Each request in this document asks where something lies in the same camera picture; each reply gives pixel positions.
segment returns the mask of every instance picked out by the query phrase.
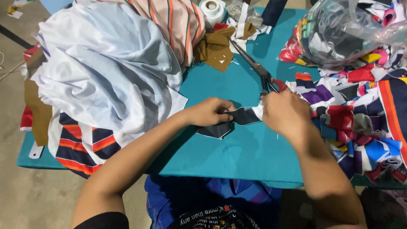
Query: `person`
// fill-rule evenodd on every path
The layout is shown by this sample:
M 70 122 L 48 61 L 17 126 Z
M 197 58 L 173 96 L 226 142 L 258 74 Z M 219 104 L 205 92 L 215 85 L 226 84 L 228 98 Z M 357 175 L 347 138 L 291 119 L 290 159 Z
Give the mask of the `person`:
M 358 195 L 325 146 L 319 130 L 310 121 L 308 103 L 291 91 L 284 91 L 268 94 L 262 105 L 263 123 L 283 135 L 298 156 L 306 193 L 313 200 L 321 219 L 318 226 L 331 229 L 367 228 Z M 129 228 L 123 193 L 142 176 L 177 133 L 189 125 L 210 126 L 229 121 L 232 116 L 224 112 L 233 110 L 235 107 L 230 101 L 208 98 L 174 114 L 114 154 L 82 188 L 71 228 Z M 212 190 L 221 188 L 213 188 L 210 178 L 200 178 L 199 181 L 185 178 L 182 182 L 175 180 L 160 177 L 154 181 L 152 176 L 146 180 L 152 228 L 271 228 L 270 221 L 277 218 L 278 213 L 272 211 L 275 208 L 269 207 L 276 201 L 251 204 L 244 198 L 255 190 L 262 194 L 257 199 L 272 199 L 272 188 L 260 182 L 250 181 L 243 191 L 239 191 L 234 188 L 240 188 L 241 183 L 249 181 L 237 181 L 237 184 L 236 180 L 231 183 L 221 180 L 217 184 L 222 187 L 229 185 L 232 189 L 211 195 L 212 192 L 205 187 Z M 163 193 L 167 187 L 174 186 L 173 192 Z M 236 205 L 231 204 L 230 200 L 236 200 Z M 186 207 L 174 210 L 179 206 Z

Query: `left hand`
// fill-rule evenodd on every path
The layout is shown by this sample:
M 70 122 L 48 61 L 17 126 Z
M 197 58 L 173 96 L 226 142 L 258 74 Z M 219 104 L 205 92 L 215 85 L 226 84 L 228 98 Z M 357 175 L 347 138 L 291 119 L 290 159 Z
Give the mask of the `left hand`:
M 233 116 L 224 112 L 234 110 L 236 108 L 231 101 L 209 97 L 197 105 L 180 111 L 180 114 L 188 125 L 211 126 L 232 120 Z

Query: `right hand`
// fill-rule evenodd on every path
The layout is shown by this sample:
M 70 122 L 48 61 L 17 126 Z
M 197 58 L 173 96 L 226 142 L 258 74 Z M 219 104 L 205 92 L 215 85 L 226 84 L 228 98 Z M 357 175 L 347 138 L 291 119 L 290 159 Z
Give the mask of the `right hand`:
M 300 99 L 289 89 L 271 92 L 262 101 L 263 123 L 288 140 L 303 134 L 303 128 L 311 123 L 308 102 Z

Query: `fabric pile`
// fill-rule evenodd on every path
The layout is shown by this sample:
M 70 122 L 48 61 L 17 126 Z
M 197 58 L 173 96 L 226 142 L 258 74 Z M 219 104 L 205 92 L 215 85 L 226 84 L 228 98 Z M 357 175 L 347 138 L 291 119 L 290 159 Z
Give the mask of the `fabric pile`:
M 182 72 L 204 36 L 204 17 L 190 1 L 171 4 L 75 0 L 40 23 L 40 48 L 25 55 L 42 60 L 38 69 L 22 68 L 21 130 L 32 126 L 38 146 L 87 178 L 182 110 Z
M 394 22 L 378 9 L 383 3 L 360 2 L 378 22 Z M 393 3 L 394 17 L 406 20 L 404 11 L 397 9 L 401 4 Z M 286 82 L 310 104 L 314 124 L 349 178 L 365 174 L 374 184 L 394 180 L 407 183 L 404 51 L 382 45 L 349 65 L 318 67 L 321 79 L 317 82 L 308 73 L 297 73 L 295 82 Z

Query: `scissors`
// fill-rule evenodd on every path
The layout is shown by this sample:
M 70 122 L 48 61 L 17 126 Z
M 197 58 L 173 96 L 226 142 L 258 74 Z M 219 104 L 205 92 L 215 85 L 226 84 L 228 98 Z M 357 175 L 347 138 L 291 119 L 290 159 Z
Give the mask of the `scissors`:
M 260 76 L 262 86 L 262 90 L 260 92 L 260 104 L 270 91 L 279 93 L 279 91 L 273 86 L 274 81 L 271 79 L 271 74 L 263 66 L 261 66 L 261 64 L 249 56 L 249 54 L 247 54 L 247 52 L 245 52 L 235 41 L 232 41 L 230 37 L 229 41 L 240 53 L 240 55 L 242 55 L 245 61 L 252 66 L 252 69 Z

